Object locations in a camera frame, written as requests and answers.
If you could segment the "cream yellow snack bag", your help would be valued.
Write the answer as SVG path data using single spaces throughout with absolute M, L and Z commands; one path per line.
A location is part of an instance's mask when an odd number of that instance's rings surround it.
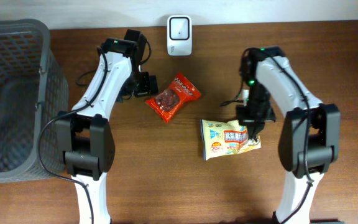
M 203 159 L 242 154 L 261 148 L 260 137 L 249 137 L 246 126 L 238 120 L 228 122 L 200 120 Z

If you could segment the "red orange snack bag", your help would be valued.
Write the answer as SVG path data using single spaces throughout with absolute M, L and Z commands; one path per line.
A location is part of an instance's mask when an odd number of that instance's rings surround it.
M 179 72 L 167 89 L 145 103 L 168 123 L 185 103 L 200 97 L 201 92 Z

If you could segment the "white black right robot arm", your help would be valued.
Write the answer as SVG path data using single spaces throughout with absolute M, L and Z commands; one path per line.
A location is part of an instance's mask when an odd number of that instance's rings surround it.
M 305 87 L 279 47 L 246 49 L 239 74 L 249 96 L 236 106 L 239 124 L 255 139 L 267 121 L 275 121 L 271 101 L 283 117 L 278 155 L 285 170 L 280 204 L 272 223 L 309 223 L 318 184 L 339 154 L 341 113 Z

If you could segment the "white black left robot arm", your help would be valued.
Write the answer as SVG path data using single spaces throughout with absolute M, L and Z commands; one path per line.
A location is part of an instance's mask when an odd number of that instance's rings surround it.
M 109 118 L 115 102 L 156 95 L 157 80 L 141 66 L 146 36 L 127 30 L 98 48 L 99 65 L 84 95 L 55 122 L 59 159 L 76 187 L 80 223 L 111 223 L 106 179 L 115 156 Z

